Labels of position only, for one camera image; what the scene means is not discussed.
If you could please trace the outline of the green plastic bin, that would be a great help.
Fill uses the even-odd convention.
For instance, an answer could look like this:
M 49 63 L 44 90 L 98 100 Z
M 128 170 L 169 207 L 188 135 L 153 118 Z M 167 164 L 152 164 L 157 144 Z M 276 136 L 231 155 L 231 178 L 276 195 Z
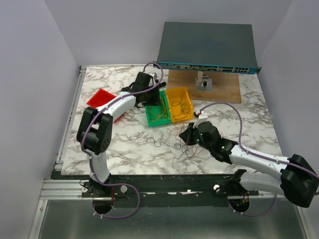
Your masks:
M 157 127 L 172 123 L 165 91 L 160 91 L 159 96 L 159 106 L 146 106 L 146 117 L 149 127 Z

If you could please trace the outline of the yellow plastic bin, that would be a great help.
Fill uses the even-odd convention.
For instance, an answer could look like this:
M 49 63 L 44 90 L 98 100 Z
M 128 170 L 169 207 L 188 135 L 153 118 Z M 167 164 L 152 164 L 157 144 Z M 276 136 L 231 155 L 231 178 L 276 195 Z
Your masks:
M 194 118 L 193 105 L 186 87 L 165 90 L 172 123 Z

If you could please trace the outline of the red plastic bin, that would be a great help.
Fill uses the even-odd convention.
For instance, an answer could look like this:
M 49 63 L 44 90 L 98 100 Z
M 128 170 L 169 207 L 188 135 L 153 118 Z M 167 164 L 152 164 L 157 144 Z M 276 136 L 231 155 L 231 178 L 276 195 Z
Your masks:
M 107 104 L 111 100 L 115 99 L 116 96 L 107 92 L 106 90 L 99 89 L 95 95 L 87 102 L 87 105 L 97 109 Z

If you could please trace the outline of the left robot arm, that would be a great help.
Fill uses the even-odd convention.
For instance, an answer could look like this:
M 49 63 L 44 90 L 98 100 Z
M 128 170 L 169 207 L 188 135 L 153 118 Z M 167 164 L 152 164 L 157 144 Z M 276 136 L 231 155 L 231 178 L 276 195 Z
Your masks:
M 76 139 L 89 157 L 90 177 L 96 181 L 93 190 L 98 196 L 107 196 L 111 189 L 107 182 L 110 171 L 106 150 L 111 143 L 114 121 L 135 107 L 159 104 L 160 83 L 156 73 L 138 72 L 135 81 L 122 88 L 114 99 L 100 107 L 85 109 Z

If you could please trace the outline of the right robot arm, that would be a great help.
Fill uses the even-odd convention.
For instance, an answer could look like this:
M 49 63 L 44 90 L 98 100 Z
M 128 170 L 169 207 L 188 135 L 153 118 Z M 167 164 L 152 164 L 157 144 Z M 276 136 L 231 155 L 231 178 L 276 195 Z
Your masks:
M 222 137 L 209 121 L 199 125 L 189 123 L 179 137 L 186 145 L 198 144 L 220 162 L 255 170 L 254 173 L 246 171 L 240 178 L 230 181 L 229 189 L 235 195 L 246 190 L 271 192 L 308 208 L 319 187 L 318 175 L 302 156 L 282 157 L 249 150 Z

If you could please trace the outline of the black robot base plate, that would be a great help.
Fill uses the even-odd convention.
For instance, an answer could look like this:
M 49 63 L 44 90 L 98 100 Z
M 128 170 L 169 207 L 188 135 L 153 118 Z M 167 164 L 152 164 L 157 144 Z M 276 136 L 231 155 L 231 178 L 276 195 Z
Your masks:
M 88 176 L 53 175 L 54 180 L 74 182 L 81 199 L 98 208 L 227 207 L 264 192 L 282 195 L 280 183 L 263 174 L 245 170 L 215 175 L 112 175 L 104 185 Z

